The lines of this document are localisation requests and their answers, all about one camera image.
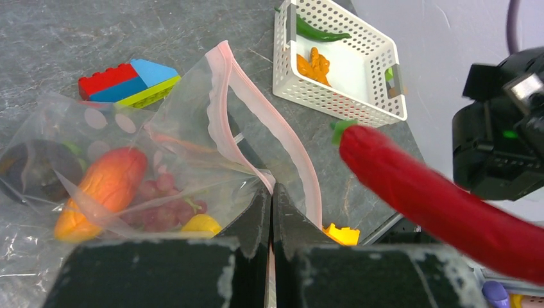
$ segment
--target gray table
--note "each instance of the gray table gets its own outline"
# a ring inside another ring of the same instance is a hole
[[[348,0],[337,2],[354,12]],[[279,4],[270,0],[0,0],[0,148],[32,113],[40,94],[59,92],[77,98],[79,77],[131,58],[175,67],[183,75],[227,39],[241,67],[309,152],[321,184],[324,224],[358,228],[364,239],[394,212],[340,161],[330,145],[332,117],[272,95],[273,7]],[[406,123],[381,130],[420,157]],[[2,196],[0,202],[10,201]],[[0,256],[7,249],[9,245],[2,246]],[[0,291],[6,291],[5,278],[0,277]],[[37,291],[33,296],[43,294]],[[22,303],[26,302],[14,301],[9,307]]]

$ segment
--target white basket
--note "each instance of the white basket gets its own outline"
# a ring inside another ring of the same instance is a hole
[[[296,34],[296,14],[314,28],[352,37],[331,43]],[[331,87],[302,76],[296,54],[309,59],[317,47],[330,61]],[[390,97],[385,72],[393,70]],[[404,88],[393,40],[330,0],[285,0],[274,23],[273,93],[297,104],[341,119],[356,119],[373,127],[405,121]]]

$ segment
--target black cable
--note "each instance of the black cable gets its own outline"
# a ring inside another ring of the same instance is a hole
[[[520,50],[518,46],[518,12],[521,0],[510,0],[506,17],[506,44],[510,55]]]

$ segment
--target white wall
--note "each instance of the white wall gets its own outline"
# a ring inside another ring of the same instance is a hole
[[[452,177],[453,115],[472,63],[508,56],[508,0],[352,0],[361,19],[397,45],[407,88],[408,124],[428,165]],[[544,46],[544,1],[522,0],[520,47]],[[497,202],[527,220],[544,220],[544,189],[517,202]]]

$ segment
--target red block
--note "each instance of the red block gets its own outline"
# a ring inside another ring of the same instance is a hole
[[[81,98],[88,100],[97,92],[138,77],[132,65],[123,63],[118,67],[109,67],[103,73],[96,72],[91,77],[81,77],[78,80]]]

